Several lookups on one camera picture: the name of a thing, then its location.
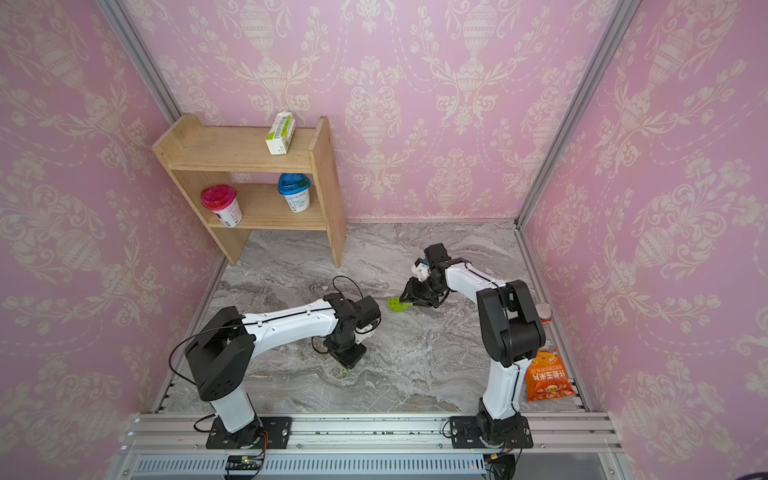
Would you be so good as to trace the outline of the orange snack bag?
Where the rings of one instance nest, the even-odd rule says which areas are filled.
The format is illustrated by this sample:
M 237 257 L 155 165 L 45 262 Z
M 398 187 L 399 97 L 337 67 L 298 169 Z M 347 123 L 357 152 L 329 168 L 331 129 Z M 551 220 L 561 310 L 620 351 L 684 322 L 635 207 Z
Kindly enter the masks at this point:
M 540 350 L 526 371 L 525 384 L 528 402 L 566 398 L 576 394 L 557 352 Z

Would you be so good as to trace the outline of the blue lid cup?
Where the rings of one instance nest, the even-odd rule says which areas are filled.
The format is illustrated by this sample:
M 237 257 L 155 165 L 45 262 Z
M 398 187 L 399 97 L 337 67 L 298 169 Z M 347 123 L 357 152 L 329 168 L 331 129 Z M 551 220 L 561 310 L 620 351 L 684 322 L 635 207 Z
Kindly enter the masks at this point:
M 310 207 L 311 180 L 305 174 L 281 174 L 277 186 L 293 213 L 304 212 Z

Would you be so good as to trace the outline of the small circuit board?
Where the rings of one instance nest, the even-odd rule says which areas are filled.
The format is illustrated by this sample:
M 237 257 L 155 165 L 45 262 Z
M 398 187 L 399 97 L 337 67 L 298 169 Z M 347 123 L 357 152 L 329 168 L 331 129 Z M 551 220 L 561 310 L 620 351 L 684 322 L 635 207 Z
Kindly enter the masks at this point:
M 225 464 L 226 473 L 252 473 L 261 470 L 265 458 L 253 455 L 230 455 Z

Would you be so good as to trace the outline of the wooden shelf unit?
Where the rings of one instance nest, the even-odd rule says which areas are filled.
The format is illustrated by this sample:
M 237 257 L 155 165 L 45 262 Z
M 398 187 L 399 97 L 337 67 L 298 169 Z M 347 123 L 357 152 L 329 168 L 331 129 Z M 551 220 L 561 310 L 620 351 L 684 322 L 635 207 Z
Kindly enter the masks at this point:
M 273 156 L 266 145 L 267 127 L 204 126 L 185 114 L 152 145 L 152 150 L 198 219 L 230 263 L 238 262 L 254 229 L 324 231 L 336 266 L 342 264 L 346 220 L 331 138 L 322 116 L 314 128 L 299 128 L 288 153 Z M 311 177 L 310 206 L 293 213 L 268 184 L 236 188 L 243 219 L 225 227 L 203 206 L 207 187 L 228 184 L 233 173 L 306 174 Z

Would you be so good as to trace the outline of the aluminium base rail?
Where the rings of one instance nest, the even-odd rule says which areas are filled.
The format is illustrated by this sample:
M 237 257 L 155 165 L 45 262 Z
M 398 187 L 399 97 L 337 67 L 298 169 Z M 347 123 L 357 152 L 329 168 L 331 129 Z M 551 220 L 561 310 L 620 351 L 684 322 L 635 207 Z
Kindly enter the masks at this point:
M 197 414 L 138 415 L 110 479 L 629 479 L 604 413 L 528 413 L 533 446 L 490 445 L 472 416 L 450 413 L 285 414 L 284 449 L 206 447 Z M 230 455 L 263 456 L 256 474 L 226 473 Z

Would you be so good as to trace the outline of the aluminium corner profile left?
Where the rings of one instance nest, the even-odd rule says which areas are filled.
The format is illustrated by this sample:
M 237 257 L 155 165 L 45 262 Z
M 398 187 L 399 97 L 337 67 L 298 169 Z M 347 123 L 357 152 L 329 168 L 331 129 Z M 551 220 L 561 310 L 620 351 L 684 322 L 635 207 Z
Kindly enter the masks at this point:
M 173 124 L 181 117 L 181 110 L 131 20 L 128 9 L 117 0 L 97 0 L 96 3 L 132 60 L 162 114 L 169 124 Z

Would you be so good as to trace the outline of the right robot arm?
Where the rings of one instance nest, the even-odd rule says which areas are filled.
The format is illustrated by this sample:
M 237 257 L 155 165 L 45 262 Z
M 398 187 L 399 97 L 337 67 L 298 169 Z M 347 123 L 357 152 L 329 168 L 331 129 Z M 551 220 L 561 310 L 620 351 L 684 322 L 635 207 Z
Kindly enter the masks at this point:
M 531 448 L 520 396 L 546 333 L 528 285 L 483 273 L 463 258 L 450 257 L 441 243 L 427 247 L 411 271 L 400 302 L 438 308 L 451 293 L 458 293 L 477 307 L 482 343 L 491 359 L 476 415 L 481 438 L 490 445 Z

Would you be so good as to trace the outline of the aluminium corner profile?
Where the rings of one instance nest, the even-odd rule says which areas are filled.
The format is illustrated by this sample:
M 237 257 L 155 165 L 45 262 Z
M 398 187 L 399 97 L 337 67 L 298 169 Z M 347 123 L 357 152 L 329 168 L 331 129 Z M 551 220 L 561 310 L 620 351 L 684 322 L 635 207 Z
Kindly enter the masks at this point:
M 533 216 L 535 207 L 556 168 L 560 155 L 564 152 L 571 136 L 586 111 L 599 82 L 624 37 L 638 7 L 640 0 L 618 1 L 607 23 L 584 75 L 577 86 L 574 97 L 565 111 L 565 115 L 556 131 L 552 144 L 547 150 L 537 175 L 525 197 L 519 215 L 515 219 L 516 227 L 522 231 Z
M 96 3 L 132 60 L 162 114 L 169 124 L 173 124 L 181 117 L 181 110 L 131 20 L 128 9 L 117 0 L 97 0 Z

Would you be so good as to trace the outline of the aluminium corner profile right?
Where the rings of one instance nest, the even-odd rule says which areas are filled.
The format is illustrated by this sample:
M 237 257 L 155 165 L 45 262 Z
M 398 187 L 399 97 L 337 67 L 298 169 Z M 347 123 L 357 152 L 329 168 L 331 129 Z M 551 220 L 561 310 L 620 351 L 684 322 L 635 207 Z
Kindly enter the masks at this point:
M 537 175 L 525 197 L 519 215 L 515 219 L 516 227 L 522 231 L 533 216 L 535 207 L 556 168 L 560 155 L 564 152 L 571 136 L 586 111 L 599 82 L 624 37 L 638 7 L 640 0 L 618 1 L 607 23 L 584 75 L 577 86 L 574 97 L 565 111 L 565 115 L 556 131 L 552 144 L 547 150 Z

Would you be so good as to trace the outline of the pink lid cup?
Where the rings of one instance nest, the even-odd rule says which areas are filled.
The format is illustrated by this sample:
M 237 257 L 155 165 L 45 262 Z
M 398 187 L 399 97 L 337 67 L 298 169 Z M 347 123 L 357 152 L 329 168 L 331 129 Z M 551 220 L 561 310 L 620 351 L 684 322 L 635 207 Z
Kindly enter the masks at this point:
M 237 199 L 237 190 L 227 184 L 215 185 L 201 192 L 202 205 L 210 210 L 227 228 L 237 227 L 243 216 Z

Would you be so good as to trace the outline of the white green carton box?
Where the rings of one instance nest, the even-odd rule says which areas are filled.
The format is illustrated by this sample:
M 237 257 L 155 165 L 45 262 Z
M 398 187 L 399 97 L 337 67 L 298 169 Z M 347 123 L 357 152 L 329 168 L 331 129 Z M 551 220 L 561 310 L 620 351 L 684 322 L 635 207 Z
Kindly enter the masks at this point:
M 285 155 L 290 148 L 296 129 L 292 112 L 279 112 L 267 134 L 265 143 L 271 155 Z

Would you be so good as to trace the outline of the red cola can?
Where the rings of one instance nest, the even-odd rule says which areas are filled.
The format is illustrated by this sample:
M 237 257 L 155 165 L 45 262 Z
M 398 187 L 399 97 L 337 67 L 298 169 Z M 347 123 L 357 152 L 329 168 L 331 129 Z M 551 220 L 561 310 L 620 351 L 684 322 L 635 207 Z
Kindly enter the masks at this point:
M 538 302 L 535 307 L 542 324 L 546 324 L 553 320 L 554 310 L 548 303 Z

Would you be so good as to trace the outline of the green lego brick base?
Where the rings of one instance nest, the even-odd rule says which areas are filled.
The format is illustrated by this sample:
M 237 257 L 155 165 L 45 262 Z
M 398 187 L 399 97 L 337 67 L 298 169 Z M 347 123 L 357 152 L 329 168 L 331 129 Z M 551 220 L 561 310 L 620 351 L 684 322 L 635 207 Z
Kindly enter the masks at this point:
M 387 307 L 389 310 L 395 313 L 405 312 L 413 306 L 412 302 L 401 301 L 399 298 L 389 298 L 387 300 Z

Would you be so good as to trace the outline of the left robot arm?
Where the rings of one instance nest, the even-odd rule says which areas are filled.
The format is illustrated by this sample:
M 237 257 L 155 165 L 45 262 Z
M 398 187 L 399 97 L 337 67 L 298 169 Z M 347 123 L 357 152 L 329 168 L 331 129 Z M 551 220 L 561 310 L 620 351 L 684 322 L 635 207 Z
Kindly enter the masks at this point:
M 214 410 L 206 447 L 225 449 L 284 449 L 292 419 L 262 420 L 243 381 L 257 356 L 300 340 L 323 340 L 323 352 L 347 369 L 366 353 L 357 339 L 381 321 L 381 311 L 370 296 L 353 301 L 340 293 L 309 304 L 258 314 L 235 307 L 218 311 L 206 326 L 182 342 L 191 382 L 199 398 Z

